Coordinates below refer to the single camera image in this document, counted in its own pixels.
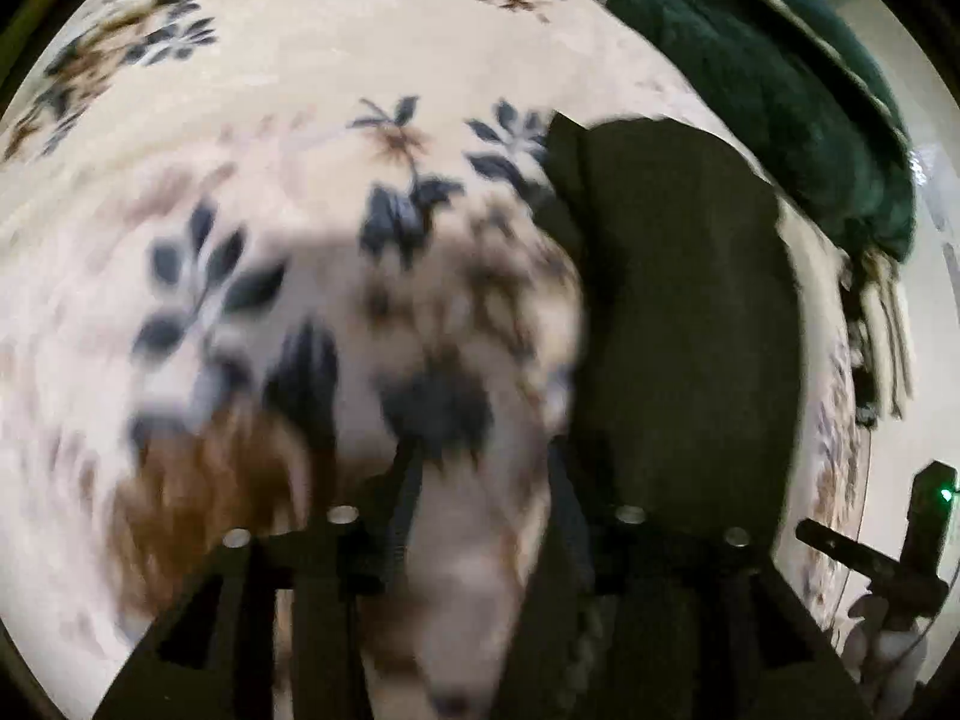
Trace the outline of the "gloved right hand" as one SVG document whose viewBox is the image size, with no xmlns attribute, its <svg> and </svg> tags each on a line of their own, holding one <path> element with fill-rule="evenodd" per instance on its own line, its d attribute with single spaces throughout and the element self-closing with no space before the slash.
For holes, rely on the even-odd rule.
<svg viewBox="0 0 960 720">
<path fill-rule="evenodd" d="M 913 622 L 906 631 L 885 626 L 889 603 L 875 595 L 858 598 L 848 611 L 856 620 L 844 640 L 841 661 L 872 717 L 901 718 L 913 703 L 928 645 Z"/>
</svg>

